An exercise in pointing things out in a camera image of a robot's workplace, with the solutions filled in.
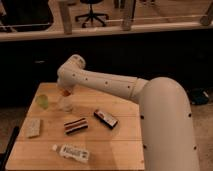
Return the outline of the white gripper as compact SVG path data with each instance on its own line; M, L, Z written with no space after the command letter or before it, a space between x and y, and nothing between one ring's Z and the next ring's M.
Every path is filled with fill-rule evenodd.
M57 91L62 95L63 94L63 90L65 91L68 91L69 92L69 95L73 95L73 91L74 91L74 87L75 85L68 85L66 83L64 83L63 81L61 81L60 79L57 80Z

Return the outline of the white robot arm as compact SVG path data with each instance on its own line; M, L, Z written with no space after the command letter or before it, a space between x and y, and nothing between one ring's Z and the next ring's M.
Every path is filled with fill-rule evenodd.
M189 98L168 77L151 80L92 72L74 54L57 70L58 86L86 86L139 105L145 171L200 171Z

